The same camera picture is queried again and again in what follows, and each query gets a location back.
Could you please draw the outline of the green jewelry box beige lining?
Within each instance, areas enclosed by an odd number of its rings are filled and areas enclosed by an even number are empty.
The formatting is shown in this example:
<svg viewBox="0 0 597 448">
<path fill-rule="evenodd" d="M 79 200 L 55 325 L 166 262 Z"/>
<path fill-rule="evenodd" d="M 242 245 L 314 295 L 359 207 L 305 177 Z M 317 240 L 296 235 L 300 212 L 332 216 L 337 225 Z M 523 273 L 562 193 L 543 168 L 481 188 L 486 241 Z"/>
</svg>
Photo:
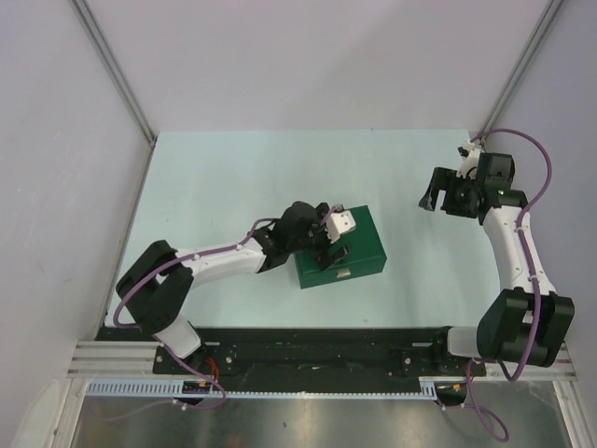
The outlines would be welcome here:
<svg viewBox="0 0 597 448">
<path fill-rule="evenodd" d="M 359 277 L 381 273 L 387 261 L 382 240 L 367 205 L 350 209 L 356 221 L 356 229 L 343 236 L 333 245 L 348 245 L 350 254 L 336 266 L 322 272 L 308 253 L 295 255 L 298 282 L 301 289 L 335 284 Z"/>
</svg>

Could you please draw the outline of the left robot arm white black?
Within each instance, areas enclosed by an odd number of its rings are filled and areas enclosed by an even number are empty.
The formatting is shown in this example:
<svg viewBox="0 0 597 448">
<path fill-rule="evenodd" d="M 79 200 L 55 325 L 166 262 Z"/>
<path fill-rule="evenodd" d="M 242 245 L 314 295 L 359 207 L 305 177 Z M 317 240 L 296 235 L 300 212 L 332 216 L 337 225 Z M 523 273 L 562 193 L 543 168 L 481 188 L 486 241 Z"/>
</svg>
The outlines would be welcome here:
<svg viewBox="0 0 597 448">
<path fill-rule="evenodd" d="M 158 240 L 118 280 L 113 324 L 162 343 L 183 371 L 199 371 L 206 361 L 203 340 L 181 314 L 193 288 L 264 273 L 302 253 L 325 271 L 347 257 L 350 249 L 340 239 L 355 228 L 352 212 L 341 205 L 294 202 L 280 217 L 257 219 L 241 240 L 227 245 L 181 249 Z"/>
</svg>

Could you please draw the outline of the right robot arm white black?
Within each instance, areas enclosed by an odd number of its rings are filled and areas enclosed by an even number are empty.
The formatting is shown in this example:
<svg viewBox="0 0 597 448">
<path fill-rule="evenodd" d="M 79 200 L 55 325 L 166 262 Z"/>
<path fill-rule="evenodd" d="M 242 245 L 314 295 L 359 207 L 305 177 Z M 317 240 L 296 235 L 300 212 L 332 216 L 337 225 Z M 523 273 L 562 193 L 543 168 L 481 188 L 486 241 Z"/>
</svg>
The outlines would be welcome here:
<svg viewBox="0 0 597 448">
<path fill-rule="evenodd" d="M 475 328 L 454 327 L 430 351 L 432 367 L 452 374 L 465 357 L 547 368 L 561 349 L 575 306 L 557 293 L 538 258 L 526 194 L 511 187 L 515 162 L 507 154 L 460 146 L 456 170 L 435 168 L 419 202 L 479 222 L 490 240 L 500 293 Z"/>
</svg>

